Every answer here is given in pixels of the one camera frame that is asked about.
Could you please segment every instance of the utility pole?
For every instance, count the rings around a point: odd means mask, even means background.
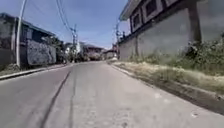
[[[77,40],[78,40],[78,34],[77,34],[77,28],[76,28],[76,24],[74,26],[74,28],[71,28],[72,30],[72,37],[73,37],[73,47],[76,47],[77,45]]]
[[[117,52],[117,58],[119,58],[119,45],[118,43],[120,42],[120,32],[119,32],[119,22],[116,24],[116,31],[115,31],[115,34],[116,34],[116,38],[117,38],[117,42],[116,42],[116,52]]]
[[[17,36],[16,36],[16,65],[20,68],[20,33],[21,33],[21,26],[22,26],[22,18],[25,10],[27,0],[23,0],[22,7],[20,10],[19,21],[18,21],[18,28],[17,28]]]

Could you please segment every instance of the road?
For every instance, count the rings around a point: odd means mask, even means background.
[[[1,128],[223,128],[224,116],[104,62],[0,82]]]

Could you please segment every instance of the grass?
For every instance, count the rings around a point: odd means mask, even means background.
[[[155,51],[147,56],[132,55],[129,61],[184,68],[200,71],[208,75],[224,75],[224,38],[204,42],[196,51],[197,55],[194,58],[186,56],[185,52],[179,55],[168,55]]]
[[[9,75],[13,73],[17,73],[20,70],[17,68],[17,66],[10,64],[8,66],[2,66],[0,70],[0,76]]]
[[[173,68],[169,66],[153,65],[146,62],[116,62],[115,66],[133,72],[137,76],[144,77],[150,81],[164,83],[181,83],[224,94],[224,77],[205,75],[201,72],[185,70],[183,68]]]
[[[0,76],[9,75],[17,72],[19,72],[19,70],[2,70],[0,71]]]

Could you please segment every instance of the graffiti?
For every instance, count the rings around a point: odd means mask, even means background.
[[[28,41],[27,60],[29,65],[44,65],[56,63],[56,49],[52,46]]]

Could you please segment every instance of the sidewalk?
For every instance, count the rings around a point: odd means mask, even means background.
[[[53,65],[53,66],[49,66],[49,67],[32,69],[32,70],[28,70],[28,71],[21,71],[21,72],[17,72],[17,73],[8,74],[8,75],[3,75],[3,76],[0,76],[0,81],[11,79],[11,78],[16,78],[16,77],[19,77],[19,76],[25,76],[25,75],[33,74],[33,73],[36,73],[36,72],[45,71],[45,70],[61,68],[61,67],[65,67],[65,66],[67,66],[67,65],[58,64],[58,65]]]

